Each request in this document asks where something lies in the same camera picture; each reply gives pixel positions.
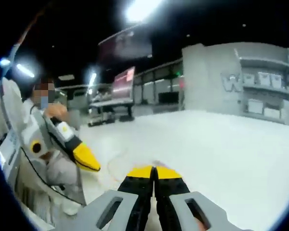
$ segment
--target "person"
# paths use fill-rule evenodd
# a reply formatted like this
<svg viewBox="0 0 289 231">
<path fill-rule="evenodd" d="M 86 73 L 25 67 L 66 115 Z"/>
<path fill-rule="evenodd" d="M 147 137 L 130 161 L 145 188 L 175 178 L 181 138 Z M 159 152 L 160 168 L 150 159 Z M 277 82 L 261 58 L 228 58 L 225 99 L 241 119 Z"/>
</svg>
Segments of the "person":
<svg viewBox="0 0 289 231">
<path fill-rule="evenodd" d="M 53 78 L 42 76 L 33 87 L 32 93 L 24 101 L 25 121 L 34 110 L 40 110 L 45 116 L 56 117 L 69 123 L 67 108 L 54 103 L 55 87 Z M 47 165 L 46 178 L 51 186 L 60 186 L 63 193 L 81 204 L 85 204 L 78 167 L 59 150 L 51 150 L 42 157 Z"/>
</svg>

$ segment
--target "white box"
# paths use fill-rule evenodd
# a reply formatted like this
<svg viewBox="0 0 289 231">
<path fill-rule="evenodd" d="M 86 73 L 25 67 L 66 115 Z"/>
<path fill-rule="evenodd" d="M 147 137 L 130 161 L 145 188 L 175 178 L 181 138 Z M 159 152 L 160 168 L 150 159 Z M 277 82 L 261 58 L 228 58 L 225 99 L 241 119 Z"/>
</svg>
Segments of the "white box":
<svg viewBox="0 0 289 231">
<path fill-rule="evenodd" d="M 271 81 L 273 88 L 282 88 L 282 76 L 271 74 Z"/>
<path fill-rule="evenodd" d="M 244 83 L 246 84 L 252 84 L 252 85 L 255 84 L 255 75 L 253 74 L 244 73 L 243 79 L 244 79 Z"/>
<path fill-rule="evenodd" d="M 271 108 L 265 108 L 264 116 L 280 119 L 280 111 Z"/>
<path fill-rule="evenodd" d="M 249 100 L 248 111 L 252 113 L 262 114 L 263 102 L 259 100 Z"/>
<path fill-rule="evenodd" d="M 265 72 L 258 72 L 259 76 L 259 83 L 261 85 L 270 86 L 271 85 L 271 78 L 269 73 Z"/>
</svg>

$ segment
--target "bench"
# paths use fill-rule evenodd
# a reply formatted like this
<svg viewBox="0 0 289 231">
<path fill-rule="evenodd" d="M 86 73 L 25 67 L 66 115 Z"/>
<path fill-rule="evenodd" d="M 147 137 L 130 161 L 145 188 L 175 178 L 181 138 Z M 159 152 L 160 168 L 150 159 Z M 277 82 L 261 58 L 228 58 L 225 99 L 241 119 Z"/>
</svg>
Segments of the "bench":
<svg viewBox="0 0 289 231">
<path fill-rule="evenodd" d="M 97 121 L 88 123 L 89 127 L 114 123 L 116 121 L 114 108 L 116 107 L 125 107 L 127 109 L 127 115 L 120 116 L 119 121 L 127 122 L 134 120 L 134 116 L 132 115 L 132 107 L 134 106 L 132 93 L 134 72 L 135 67 L 132 67 L 115 77 L 112 84 L 111 100 L 94 102 L 89 105 L 89 111 L 97 109 L 100 115 Z"/>
</svg>

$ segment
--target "ceiling light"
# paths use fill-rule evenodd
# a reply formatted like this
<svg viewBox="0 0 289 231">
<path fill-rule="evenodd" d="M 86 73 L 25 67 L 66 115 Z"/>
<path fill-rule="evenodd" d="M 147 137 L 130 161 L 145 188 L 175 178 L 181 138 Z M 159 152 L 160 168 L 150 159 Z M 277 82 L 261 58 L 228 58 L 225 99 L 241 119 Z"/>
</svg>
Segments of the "ceiling light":
<svg viewBox="0 0 289 231">
<path fill-rule="evenodd" d="M 145 83 L 144 85 L 145 86 L 148 86 L 148 85 L 150 85 L 150 84 L 152 84 L 153 82 L 147 82 L 147 83 Z"/>
<path fill-rule="evenodd" d="M 126 91 L 126 90 L 130 90 L 130 87 L 124 87 L 124 88 L 118 88 L 118 89 L 113 89 L 113 92 L 120 92 L 120 91 Z"/>
<path fill-rule="evenodd" d="M 59 76 L 58 77 L 61 81 L 69 81 L 75 79 L 73 75 L 66 75 L 66 76 Z"/>
<path fill-rule="evenodd" d="M 96 73 L 92 73 L 91 78 L 90 78 L 90 82 L 89 82 L 89 87 L 93 86 L 95 78 L 96 78 Z"/>
<path fill-rule="evenodd" d="M 34 74 L 29 71 L 28 69 L 26 69 L 24 66 L 22 66 L 21 64 L 17 64 L 17 69 L 20 70 L 22 73 L 24 73 L 25 75 L 34 78 Z"/>
<path fill-rule="evenodd" d="M 164 79 L 159 79 L 159 80 L 156 80 L 155 83 L 160 83 L 160 82 L 163 82 Z"/>
<path fill-rule="evenodd" d="M 8 60 L 8 59 L 6 59 L 6 58 L 2 58 L 2 59 L 0 60 L 0 66 L 1 66 L 1 67 L 7 66 L 7 65 L 9 65 L 10 63 L 11 63 L 11 61 Z"/>
<path fill-rule="evenodd" d="M 141 22 L 146 19 L 163 0 L 135 0 L 127 10 L 126 16 L 131 22 Z"/>
<path fill-rule="evenodd" d="M 172 87 L 175 88 L 175 87 L 179 87 L 179 86 L 180 86 L 179 84 L 174 84 Z"/>
</svg>

